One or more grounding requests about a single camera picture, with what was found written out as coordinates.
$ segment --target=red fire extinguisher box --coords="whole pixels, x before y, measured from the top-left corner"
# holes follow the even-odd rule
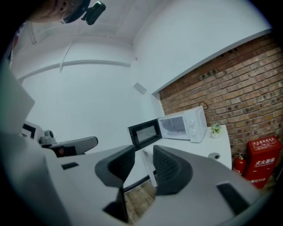
[[[275,136],[248,142],[249,162],[243,177],[257,188],[263,188],[272,174],[282,144]]]

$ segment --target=small potted plant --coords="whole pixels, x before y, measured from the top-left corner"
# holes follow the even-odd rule
[[[221,132],[221,126],[218,123],[213,124],[211,127],[211,136],[215,139],[219,138],[220,132]]]

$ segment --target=red brick wall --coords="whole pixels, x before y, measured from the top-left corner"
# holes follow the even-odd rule
[[[265,35],[184,75],[160,98],[166,115],[205,102],[208,125],[226,124],[232,153],[245,153],[249,140],[277,135],[283,142],[282,80],[282,49]]]

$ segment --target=table leg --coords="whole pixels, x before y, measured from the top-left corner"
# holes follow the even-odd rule
[[[153,187],[156,188],[157,187],[157,183],[156,183],[156,180],[155,180],[155,176],[153,174],[153,171],[149,167],[150,164],[152,164],[150,162],[150,160],[149,160],[149,156],[148,156],[148,154],[145,151],[142,151],[141,152],[141,157],[142,157],[142,160],[143,160],[143,162],[145,164],[146,171],[149,174],[150,181],[151,181]]]

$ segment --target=microwave window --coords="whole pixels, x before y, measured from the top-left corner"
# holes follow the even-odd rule
[[[156,131],[154,126],[150,126],[137,131],[138,141],[141,143],[147,139],[155,137]]]
[[[179,136],[186,135],[186,129],[184,125],[183,117],[176,117],[170,119],[161,120],[161,125],[163,130],[167,135],[170,136]]]

